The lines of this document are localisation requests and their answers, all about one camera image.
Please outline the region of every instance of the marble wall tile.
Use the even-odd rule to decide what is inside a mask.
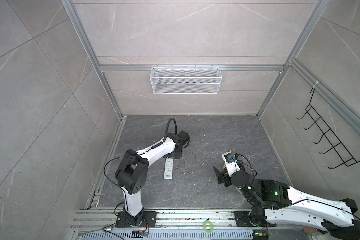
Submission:
[[[150,71],[117,71],[104,74],[114,91],[152,91]]]
[[[107,142],[95,127],[62,188],[39,239],[68,239],[67,235],[72,234],[68,231],[68,221],[72,219],[76,210],[85,208],[107,147]]]
[[[75,7],[98,56],[286,56],[314,4]]]
[[[34,37],[68,18],[60,0],[8,2]]]
[[[287,56],[245,57],[97,57],[107,64],[284,64]]]
[[[222,71],[220,91],[269,90],[278,71]],[[152,91],[149,71],[105,72],[114,91]]]
[[[0,185],[0,238],[37,239],[94,128],[72,95]]]
[[[96,127],[99,129],[100,133],[108,144],[112,141],[113,133],[118,121],[119,119],[117,118],[115,110],[113,109],[110,101],[108,101],[103,113],[99,118],[99,121],[96,124]]]
[[[293,187],[319,197],[334,199],[323,176],[273,99],[261,117],[261,121]]]
[[[73,94],[96,124],[107,104],[108,96],[94,69],[89,72]]]
[[[300,118],[305,112],[304,109],[311,98],[310,90],[311,86],[301,76],[294,71],[290,71],[274,95],[274,100],[302,141],[336,199],[354,199],[360,209],[360,163],[349,167],[343,165],[336,169],[329,169],[328,167],[337,166],[342,161],[334,150],[326,154],[319,154],[319,152],[330,149],[330,145],[325,138],[319,144],[313,143],[313,141],[317,142],[320,139],[321,131],[317,126],[313,126],[309,130],[303,129],[303,127],[307,128],[313,123],[309,116],[306,115],[301,120],[296,119]],[[318,93],[313,95],[311,104],[350,153],[360,160],[360,136]],[[318,121],[318,124],[322,129],[328,129],[321,120]],[[348,160],[350,158],[343,147],[336,147],[336,150],[341,153],[344,159]]]
[[[332,0],[322,17],[360,34],[360,0]]]
[[[31,38],[31,34],[8,2],[0,0],[0,56]]]
[[[0,183],[70,95],[34,40],[0,57]]]
[[[152,91],[114,91],[128,115],[254,115],[268,91],[221,91],[218,94],[153,94]]]
[[[298,60],[360,114],[360,35],[321,19]]]
[[[278,71],[223,71],[219,90],[269,90],[278,73]]]
[[[35,38],[73,92],[92,68],[70,20]]]
[[[316,3],[316,0],[73,0],[74,3],[124,3],[124,4],[206,4],[206,3]]]

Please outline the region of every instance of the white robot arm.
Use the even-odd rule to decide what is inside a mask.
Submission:
[[[175,133],[168,133],[171,120],[175,123]],[[188,133],[180,131],[177,134],[176,121],[171,118],[167,123],[165,137],[160,141],[138,151],[130,149],[125,152],[115,178],[124,192],[124,210],[132,226],[140,225],[143,218],[144,208],[140,190],[147,179],[148,167],[161,157],[181,158],[182,149],[188,146],[189,141]]]
[[[345,240],[360,239],[360,219],[353,215],[357,205],[352,199],[333,201],[299,191],[273,180],[257,180],[245,171],[249,165],[237,160],[237,153],[222,154],[224,170],[213,167],[219,184],[234,185],[252,205],[251,224],[275,226],[296,224],[317,228]]]

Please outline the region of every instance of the green tape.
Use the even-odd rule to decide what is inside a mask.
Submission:
[[[213,231],[213,224],[211,223],[211,221],[208,220],[204,221],[203,229],[206,233],[211,233]]]

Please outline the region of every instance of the cable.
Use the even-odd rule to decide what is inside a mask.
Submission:
[[[117,234],[115,234],[115,233],[113,233],[113,232],[107,231],[107,230],[105,230],[105,229],[103,229],[103,231],[106,231],[106,232],[108,232],[108,233],[110,233],[110,234],[115,235],[116,237],[121,238],[122,240],[125,240],[124,238],[120,237],[119,235],[117,235]]]
[[[109,160],[106,165],[104,165],[104,169],[103,169],[103,172],[104,172],[104,175],[106,176],[106,178],[113,184],[115,184],[116,186],[118,186],[122,191],[123,193],[125,193],[124,189],[122,189],[117,183],[115,183],[114,181],[112,181],[107,175],[106,175],[106,167],[108,165],[108,163],[110,163],[111,161],[115,160],[115,159],[120,159],[120,158],[125,158],[126,156],[124,157],[115,157],[115,158],[112,158],[111,160]],[[125,206],[127,207],[127,211],[128,211],[128,205],[127,205],[127,197],[125,196],[124,194],[124,199],[125,199]]]
[[[240,161],[238,161],[237,159],[236,159],[236,162],[239,162],[239,163],[241,163],[241,164],[244,164],[245,166],[248,166],[248,167],[251,167],[251,166],[249,166],[248,164],[246,164],[246,163],[244,163],[244,162],[240,162]],[[257,175],[257,171],[256,170],[253,170],[254,171],[254,177]]]
[[[279,209],[283,209],[283,208],[286,208],[286,207],[290,207],[290,206],[292,206],[292,205],[298,204],[299,202],[308,201],[308,200],[309,200],[309,199],[302,199],[302,200],[299,200],[299,201],[297,201],[297,202],[295,202],[295,203],[293,203],[293,204],[290,204],[290,205],[288,205],[288,206],[281,207],[281,208],[274,209],[274,210],[279,210]],[[360,218],[359,218],[358,216],[354,215],[354,214],[351,213],[351,212],[345,211],[344,209],[341,209],[341,208],[338,208],[338,207],[335,207],[335,206],[332,206],[332,205],[329,205],[329,204],[326,204],[326,203],[323,203],[323,202],[319,202],[319,201],[316,201],[316,200],[313,200],[313,199],[311,199],[311,201],[312,201],[312,202],[318,202],[318,203],[320,203],[320,204],[324,204],[324,205],[333,207],[333,208],[335,208],[335,209],[342,210],[342,211],[344,211],[344,212],[346,212],[346,213],[349,213],[350,215],[354,216],[355,218],[359,219],[359,221],[360,221]]]
[[[168,127],[169,124],[171,123],[171,120],[173,120],[173,123],[175,124],[175,134],[177,135],[177,124],[176,124],[176,120],[174,118],[170,118],[167,122],[167,127],[165,128],[165,134],[164,134],[164,138],[163,138],[163,142],[165,142],[165,140],[167,139],[167,135],[168,135]]]
[[[113,210],[113,213],[114,213],[116,216],[118,216],[118,215],[116,214],[116,208],[117,208],[118,206],[120,206],[121,204],[124,204],[124,205],[125,205],[125,202],[119,203],[119,204],[115,207],[115,210]]]
[[[268,225],[265,225],[263,228],[261,228],[260,230],[258,230],[257,234],[259,234],[260,231],[263,231],[264,233],[265,233],[266,231],[268,231]]]
[[[249,186],[249,187],[251,187],[252,186],[252,184],[253,184],[253,182],[254,182],[254,170],[253,170],[253,167],[252,167],[252,165],[251,165],[251,163],[250,163],[250,161],[246,158],[246,157],[244,157],[245,158],[245,160],[249,163],[249,165],[250,165],[250,168],[252,169],[252,175],[253,175],[253,178],[252,178],[252,182],[251,182],[251,185]]]

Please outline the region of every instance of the cable tie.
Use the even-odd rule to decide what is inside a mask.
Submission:
[[[316,81],[316,83],[313,85],[312,88],[315,88],[315,86],[316,86],[318,83],[324,83],[324,82]]]

